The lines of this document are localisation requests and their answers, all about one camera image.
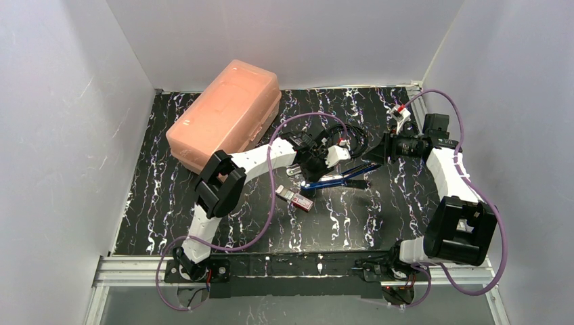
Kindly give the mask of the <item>beige small stapler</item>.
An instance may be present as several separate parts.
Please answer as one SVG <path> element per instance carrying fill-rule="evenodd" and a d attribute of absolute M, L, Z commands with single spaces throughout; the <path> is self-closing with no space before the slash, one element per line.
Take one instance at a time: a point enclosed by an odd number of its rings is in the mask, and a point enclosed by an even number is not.
<path fill-rule="evenodd" d="M 302 175 L 303 170 L 298 164 L 295 164 L 295 165 L 291 165 L 289 167 L 286 167 L 286 174 L 289 177 L 294 177 L 296 175 Z"/>

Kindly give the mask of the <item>blue stapler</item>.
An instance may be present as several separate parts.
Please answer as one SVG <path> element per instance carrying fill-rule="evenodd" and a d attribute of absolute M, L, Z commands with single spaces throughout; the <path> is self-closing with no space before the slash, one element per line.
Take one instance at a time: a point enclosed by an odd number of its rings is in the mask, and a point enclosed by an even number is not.
<path fill-rule="evenodd" d="M 365 175 L 366 173 L 375 171 L 380 167 L 381 164 L 377 164 L 374 162 L 371 163 L 366 162 L 359 166 L 353 167 L 352 169 L 344 171 L 340 174 L 325 175 L 315 182 L 309 183 L 306 181 L 302 181 L 300 189 L 302 191 L 319 190 L 334 187 L 367 189 L 370 186 L 370 182 L 364 179 L 355 179 L 355 177 Z"/>

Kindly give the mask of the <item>red white staple box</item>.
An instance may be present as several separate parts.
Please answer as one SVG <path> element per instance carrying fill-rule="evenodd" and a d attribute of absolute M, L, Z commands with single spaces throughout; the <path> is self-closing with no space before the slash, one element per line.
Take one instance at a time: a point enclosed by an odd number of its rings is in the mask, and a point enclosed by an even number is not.
<path fill-rule="evenodd" d="M 305 212 L 309 212 L 313 207 L 312 200 L 300 195 L 299 193 L 295 193 L 284 186 L 278 186 L 275 190 L 275 195 Z"/>

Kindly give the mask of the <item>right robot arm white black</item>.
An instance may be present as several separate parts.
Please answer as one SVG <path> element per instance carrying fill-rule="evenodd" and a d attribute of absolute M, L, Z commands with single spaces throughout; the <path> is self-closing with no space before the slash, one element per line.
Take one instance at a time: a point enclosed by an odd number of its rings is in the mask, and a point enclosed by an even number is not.
<path fill-rule="evenodd" d="M 449 117 L 427 114 L 423 132 L 398 112 L 390 131 L 363 159 L 393 163 L 400 157 L 421 158 L 433 176 L 440 202 L 423 236 L 399 240 L 391 249 L 392 265 L 457 263 L 480 266 L 497 225 L 493 209 L 464 180 L 462 153 L 447 130 Z"/>

